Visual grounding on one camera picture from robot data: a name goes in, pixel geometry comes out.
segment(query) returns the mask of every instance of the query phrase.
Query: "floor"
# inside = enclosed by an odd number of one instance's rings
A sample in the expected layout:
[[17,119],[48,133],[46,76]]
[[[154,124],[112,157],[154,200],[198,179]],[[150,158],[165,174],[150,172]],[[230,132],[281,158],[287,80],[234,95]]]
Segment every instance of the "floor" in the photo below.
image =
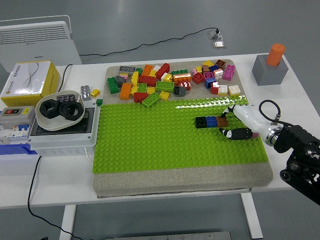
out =
[[[320,113],[319,1],[216,0],[48,0],[1,1],[0,20],[69,15],[79,54],[107,54],[218,27],[225,49],[213,49],[207,32],[106,57],[82,56],[83,64],[178,59],[269,52],[274,43]],[[8,73],[0,66],[0,88]],[[264,239],[316,240],[320,207],[295,190],[254,193]],[[61,225],[64,208],[34,211]],[[0,210],[0,239],[49,240],[60,231],[32,217],[26,208]],[[74,231],[83,239],[230,231],[250,239],[239,195],[158,199],[79,205]]]

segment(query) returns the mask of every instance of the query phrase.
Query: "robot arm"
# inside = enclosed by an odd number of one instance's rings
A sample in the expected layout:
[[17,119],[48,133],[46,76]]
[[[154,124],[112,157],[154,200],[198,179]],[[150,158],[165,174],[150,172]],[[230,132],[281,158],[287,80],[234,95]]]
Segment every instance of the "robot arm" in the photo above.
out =
[[[274,120],[268,118],[261,110],[265,102],[273,103],[278,114]],[[280,108],[270,100],[263,101],[259,108],[253,105],[232,105],[226,108],[221,117],[228,113],[243,122],[244,128],[219,131],[231,140],[250,139],[253,133],[258,133],[261,139],[272,146],[278,153],[293,149],[286,169],[280,172],[280,177],[287,184],[320,205],[320,140],[312,136],[299,125],[279,121]]]

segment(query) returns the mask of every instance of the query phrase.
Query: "black hex nut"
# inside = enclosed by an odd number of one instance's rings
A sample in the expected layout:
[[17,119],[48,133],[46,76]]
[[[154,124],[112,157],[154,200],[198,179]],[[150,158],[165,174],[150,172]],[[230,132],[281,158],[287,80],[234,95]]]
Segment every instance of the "black hex nut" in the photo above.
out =
[[82,107],[81,103],[76,101],[69,101],[67,102],[63,108],[64,117],[67,120],[76,121],[78,120],[81,115],[84,113],[84,108]]
[[41,103],[40,113],[47,119],[53,119],[59,116],[59,102],[54,99],[49,99]]

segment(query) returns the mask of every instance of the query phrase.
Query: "white bowl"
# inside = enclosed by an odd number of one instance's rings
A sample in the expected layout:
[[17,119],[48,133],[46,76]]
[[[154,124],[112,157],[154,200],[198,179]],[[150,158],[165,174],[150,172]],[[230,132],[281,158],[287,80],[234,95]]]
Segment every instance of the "white bowl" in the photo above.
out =
[[[68,95],[68,94],[74,94],[75,100],[77,101],[77,99],[78,99],[77,102],[79,102],[83,107],[83,114],[77,120],[75,120],[75,121],[67,120],[61,115],[49,119],[41,114],[40,106],[44,101],[47,101],[49,99],[57,100],[57,96]],[[48,95],[48,96],[42,98],[37,103],[37,105],[35,107],[35,116],[36,116],[36,120],[41,128],[48,130],[48,131],[57,131],[60,129],[65,129],[67,127],[70,127],[70,126],[75,125],[78,122],[80,122],[81,119],[85,115],[84,110],[85,110],[85,106],[84,106],[84,102],[82,101],[82,98],[80,97],[80,94],[77,93],[76,91],[66,90],[66,91],[57,92],[57,93],[54,93],[54,94],[51,94],[51,95]]]

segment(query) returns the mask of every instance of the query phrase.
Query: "yellow cardboard box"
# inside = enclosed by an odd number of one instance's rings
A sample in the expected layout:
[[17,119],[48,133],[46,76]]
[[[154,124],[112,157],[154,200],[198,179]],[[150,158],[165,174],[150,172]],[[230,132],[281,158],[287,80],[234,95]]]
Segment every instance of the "yellow cardboard box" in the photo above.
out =
[[59,72],[52,61],[18,62],[1,92],[8,107],[36,106],[57,91]]

